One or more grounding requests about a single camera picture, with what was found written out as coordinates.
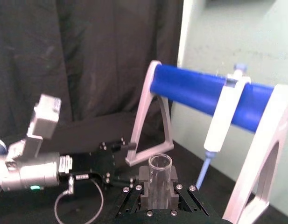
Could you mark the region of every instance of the black table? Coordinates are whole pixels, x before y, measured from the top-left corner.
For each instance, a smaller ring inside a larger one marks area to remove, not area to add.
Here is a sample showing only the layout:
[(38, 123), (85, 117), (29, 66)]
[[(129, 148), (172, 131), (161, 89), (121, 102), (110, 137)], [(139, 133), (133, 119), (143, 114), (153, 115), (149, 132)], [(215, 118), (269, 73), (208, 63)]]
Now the black table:
[[(102, 141), (118, 140), (121, 137), (129, 140), (134, 116), (120, 113), (103, 116), (92, 120), (73, 123), (67, 127), (58, 128), (50, 141), (45, 141), (41, 152), (58, 151), (60, 153), (89, 152), (97, 148)], [(7, 144), (19, 139), (20, 136), (5, 139)], [(163, 133), (145, 124), (140, 138), (139, 150), (162, 142)], [(203, 161), (194, 154), (175, 143), (174, 150), (167, 153), (176, 166), (180, 182), (193, 184), (196, 182)], [(116, 155), (117, 173), (120, 175), (136, 175), (138, 167), (147, 165), (143, 162), (134, 167), (125, 164), (126, 152)], [(223, 215), (228, 199), (231, 195), (234, 181), (210, 167), (203, 182), (201, 193), (219, 215)], [(54, 202), (57, 196), (67, 186), (62, 185), (42, 191), (16, 191), (0, 193), (0, 224), (56, 224), (54, 216)], [(105, 205), (100, 217), (108, 214), (113, 202), (121, 193), (121, 188), (106, 188), (104, 190)], [(82, 224), (89, 220), (100, 206), (100, 195), (91, 182), (76, 183), (73, 197), (62, 199), (58, 213), (66, 224)], [(257, 221), (257, 224), (288, 224), (288, 217), (273, 207)]]

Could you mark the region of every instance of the clear glass tube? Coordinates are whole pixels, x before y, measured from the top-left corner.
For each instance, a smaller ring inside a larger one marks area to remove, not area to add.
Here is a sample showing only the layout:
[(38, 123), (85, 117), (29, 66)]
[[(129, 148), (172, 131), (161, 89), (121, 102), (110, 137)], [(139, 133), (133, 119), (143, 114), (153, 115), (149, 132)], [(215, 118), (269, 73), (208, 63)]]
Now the clear glass tube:
[(149, 209), (167, 209), (170, 199), (170, 174), (172, 159), (166, 154), (155, 154), (149, 158)]

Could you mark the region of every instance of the screw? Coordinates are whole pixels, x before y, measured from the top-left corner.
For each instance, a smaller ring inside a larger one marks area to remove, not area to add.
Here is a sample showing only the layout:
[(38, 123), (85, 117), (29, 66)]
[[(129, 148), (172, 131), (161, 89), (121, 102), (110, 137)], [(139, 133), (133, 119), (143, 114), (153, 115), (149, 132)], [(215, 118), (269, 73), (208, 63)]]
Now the screw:
[(178, 212), (175, 209), (171, 210), (171, 216), (176, 216), (177, 214)]
[(195, 191), (195, 190), (196, 190), (196, 187), (195, 187), (194, 185), (191, 185), (191, 186), (189, 187), (189, 189), (190, 189), (190, 191)]
[(124, 192), (124, 193), (129, 192), (129, 187), (124, 187), (124, 188), (123, 188), (123, 192)]
[(176, 185), (176, 188), (177, 188), (178, 190), (181, 190), (182, 187), (183, 187), (183, 186), (182, 186), (182, 184), (180, 184), (180, 183)]
[(151, 217), (151, 216), (153, 215), (153, 212), (152, 212), (151, 210), (148, 210), (147, 213), (146, 213), (146, 215), (147, 215), (148, 217)]
[(137, 190), (142, 190), (142, 185), (138, 184), (138, 185), (136, 185), (135, 188), (136, 188)]

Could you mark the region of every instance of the green led light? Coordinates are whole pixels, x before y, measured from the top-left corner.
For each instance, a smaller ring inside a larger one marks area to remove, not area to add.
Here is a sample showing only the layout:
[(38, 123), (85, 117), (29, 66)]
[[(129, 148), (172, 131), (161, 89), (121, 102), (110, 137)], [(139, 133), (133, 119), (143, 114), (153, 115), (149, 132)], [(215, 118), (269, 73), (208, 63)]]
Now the green led light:
[(38, 185), (33, 185), (30, 188), (31, 188), (31, 190), (40, 190), (41, 189), (40, 186), (38, 186)]

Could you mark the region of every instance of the black curtain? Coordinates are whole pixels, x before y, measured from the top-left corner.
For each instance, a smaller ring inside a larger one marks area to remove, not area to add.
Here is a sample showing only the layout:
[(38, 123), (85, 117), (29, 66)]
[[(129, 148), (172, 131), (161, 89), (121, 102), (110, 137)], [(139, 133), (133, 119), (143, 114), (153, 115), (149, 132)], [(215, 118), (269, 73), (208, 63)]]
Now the black curtain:
[[(182, 0), (0, 0), (0, 137), (24, 133), (41, 93), (59, 124), (136, 112), (151, 60), (176, 65)], [(148, 122), (160, 127), (153, 102)]]

